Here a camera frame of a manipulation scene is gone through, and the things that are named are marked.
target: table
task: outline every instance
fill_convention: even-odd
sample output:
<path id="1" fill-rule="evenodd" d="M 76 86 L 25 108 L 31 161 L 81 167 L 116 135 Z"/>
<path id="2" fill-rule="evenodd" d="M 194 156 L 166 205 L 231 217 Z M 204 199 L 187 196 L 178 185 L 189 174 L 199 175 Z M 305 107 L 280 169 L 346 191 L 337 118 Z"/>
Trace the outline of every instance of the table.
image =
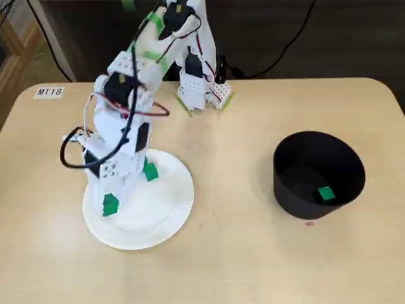
<path id="1" fill-rule="evenodd" d="M 224 112 L 191 118 L 164 83 L 156 100 L 171 115 L 155 120 L 151 147 L 188 166 L 196 198 L 178 234 L 131 252 L 85 226 L 86 176 L 59 147 L 92 84 L 62 85 L 61 99 L 23 92 L 0 133 L 2 303 L 404 303 L 405 119 L 383 84 L 233 81 Z M 274 149 L 301 130 L 341 138 L 366 168 L 361 196 L 314 225 L 273 197 Z M 68 156 L 79 162 L 79 147 Z"/>

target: white label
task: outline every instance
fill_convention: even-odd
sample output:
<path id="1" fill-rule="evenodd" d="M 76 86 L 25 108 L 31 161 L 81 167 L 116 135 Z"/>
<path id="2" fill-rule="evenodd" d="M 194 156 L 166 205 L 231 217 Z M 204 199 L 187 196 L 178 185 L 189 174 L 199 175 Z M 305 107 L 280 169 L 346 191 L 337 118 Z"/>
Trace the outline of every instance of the white label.
<path id="1" fill-rule="evenodd" d="M 34 99 L 62 98 L 64 87 L 39 87 Z"/>

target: paper plate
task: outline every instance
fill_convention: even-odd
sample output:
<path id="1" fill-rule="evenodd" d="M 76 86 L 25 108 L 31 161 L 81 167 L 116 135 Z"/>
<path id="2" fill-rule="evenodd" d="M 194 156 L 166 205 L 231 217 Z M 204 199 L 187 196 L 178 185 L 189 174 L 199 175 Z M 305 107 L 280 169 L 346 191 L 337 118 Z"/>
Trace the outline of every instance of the paper plate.
<path id="1" fill-rule="evenodd" d="M 156 246 L 179 231 L 190 215 L 194 185 L 187 167 L 163 151 L 148 149 L 146 156 L 157 166 L 159 178 L 148 182 L 144 174 L 129 177 L 118 213 L 103 217 L 98 183 L 86 187 L 85 223 L 108 246 L 121 250 Z"/>

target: black cup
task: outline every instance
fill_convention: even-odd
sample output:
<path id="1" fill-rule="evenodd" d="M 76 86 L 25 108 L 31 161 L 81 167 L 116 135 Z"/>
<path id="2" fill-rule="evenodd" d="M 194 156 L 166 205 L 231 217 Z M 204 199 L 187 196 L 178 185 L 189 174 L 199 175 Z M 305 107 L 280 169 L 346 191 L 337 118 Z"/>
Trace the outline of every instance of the black cup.
<path id="1" fill-rule="evenodd" d="M 352 148 L 322 132 L 286 137 L 273 158 L 274 195 L 300 219 L 318 219 L 355 200 L 366 182 L 365 168 Z"/>

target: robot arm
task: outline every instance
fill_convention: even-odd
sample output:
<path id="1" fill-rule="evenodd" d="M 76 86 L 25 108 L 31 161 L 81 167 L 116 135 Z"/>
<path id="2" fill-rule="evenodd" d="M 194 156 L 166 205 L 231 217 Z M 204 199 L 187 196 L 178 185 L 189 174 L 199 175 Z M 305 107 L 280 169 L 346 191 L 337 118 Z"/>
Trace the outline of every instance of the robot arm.
<path id="1" fill-rule="evenodd" d="M 73 139 L 73 133 L 61 148 L 63 165 L 84 168 L 89 183 L 99 184 L 104 200 L 114 196 L 121 204 L 128 183 L 132 189 L 136 187 L 136 179 L 128 177 L 144 170 L 151 116 L 168 115 L 162 106 L 163 113 L 150 111 L 155 105 L 154 93 L 172 63 L 182 68 L 178 97 L 189 110 L 203 110 L 207 102 L 221 109 L 230 97 L 227 83 L 215 83 L 216 49 L 205 0 L 167 0 L 167 5 L 148 15 L 136 41 L 114 59 L 107 75 L 95 81 L 96 132 L 84 128 L 87 135 L 74 138 L 83 147 L 84 165 L 70 165 L 65 160 L 66 142 Z"/>

